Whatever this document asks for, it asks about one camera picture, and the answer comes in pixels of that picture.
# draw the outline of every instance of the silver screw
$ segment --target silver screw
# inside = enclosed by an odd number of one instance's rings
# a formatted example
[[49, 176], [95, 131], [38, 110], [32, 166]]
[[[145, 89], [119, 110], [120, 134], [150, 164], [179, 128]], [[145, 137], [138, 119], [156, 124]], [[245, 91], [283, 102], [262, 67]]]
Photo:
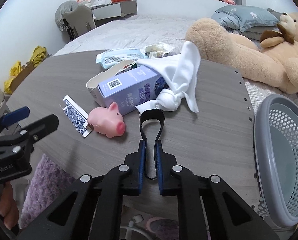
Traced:
[[213, 176], [211, 177], [211, 181], [214, 182], [214, 183], [219, 183], [220, 180], [221, 180], [220, 177], [217, 176], [217, 175], [213, 175]]
[[21, 147], [20, 147], [19, 145], [15, 146], [15, 147], [12, 149], [12, 151], [13, 151], [14, 153], [18, 153], [20, 150], [21, 150]]
[[175, 165], [172, 167], [172, 170], [175, 172], [180, 172], [182, 171], [182, 167], [180, 165]]
[[81, 176], [80, 178], [80, 181], [83, 182], [83, 183], [86, 183], [90, 180], [90, 176], [89, 175], [83, 175]]
[[127, 171], [128, 169], [129, 169], [128, 165], [123, 164], [119, 166], [119, 171]]
[[22, 130], [22, 131], [20, 131], [20, 134], [21, 135], [24, 135], [24, 134], [26, 134], [27, 133], [27, 130]]

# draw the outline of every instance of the pig snout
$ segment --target pig snout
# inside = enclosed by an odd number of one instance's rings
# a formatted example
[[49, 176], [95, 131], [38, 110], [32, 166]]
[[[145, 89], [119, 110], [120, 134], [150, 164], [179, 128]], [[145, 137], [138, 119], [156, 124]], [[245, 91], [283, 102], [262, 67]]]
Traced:
[[123, 133], [125, 132], [125, 129], [126, 129], [126, 125], [124, 124], [124, 122], [118, 122], [116, 131], [117, 131], [117, 134], [119, 134], [119, 136], [123, 135]]

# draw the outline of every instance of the human hand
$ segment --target human hand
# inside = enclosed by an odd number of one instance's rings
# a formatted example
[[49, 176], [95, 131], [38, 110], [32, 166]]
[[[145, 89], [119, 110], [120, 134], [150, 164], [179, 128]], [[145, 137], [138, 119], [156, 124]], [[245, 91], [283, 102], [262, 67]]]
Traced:
[[0, 198], [0, 215], [4, 218], [3, 223], [10, 230], [18, 222], [19, 210], [16, 201], [13, 199], [12, 185], [5, 183]]

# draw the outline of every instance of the large beige teddy bear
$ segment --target large beige teddy bear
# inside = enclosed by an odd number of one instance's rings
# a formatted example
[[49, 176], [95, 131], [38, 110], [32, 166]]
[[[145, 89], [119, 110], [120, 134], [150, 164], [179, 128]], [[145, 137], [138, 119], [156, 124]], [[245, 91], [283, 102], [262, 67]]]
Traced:
[[210, 18], [196, 21], [188, 29], [186, 40], [197, 45], [201, 58], [232, 66], [245, 78], [293, 94], [298, 92], [298, 13], [282, 15], [280, 26], [287, 33], [281, 28], [282, 35], [264, 37], [261, 46], [265, 48], [260, 50], [246, 37], [228, 33]]

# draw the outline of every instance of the qr code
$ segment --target qr code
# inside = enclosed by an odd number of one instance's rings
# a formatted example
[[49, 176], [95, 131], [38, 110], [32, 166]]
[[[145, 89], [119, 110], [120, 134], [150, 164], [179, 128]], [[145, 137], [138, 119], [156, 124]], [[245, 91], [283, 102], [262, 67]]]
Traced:
[[110, 82], [107, 83], [108, 87], [110, 89], [114, 89], [115, 87], [121, 86], [122, 83], [120, 82], [120, 80], [117, 78], [115, 80], [112, 80]]

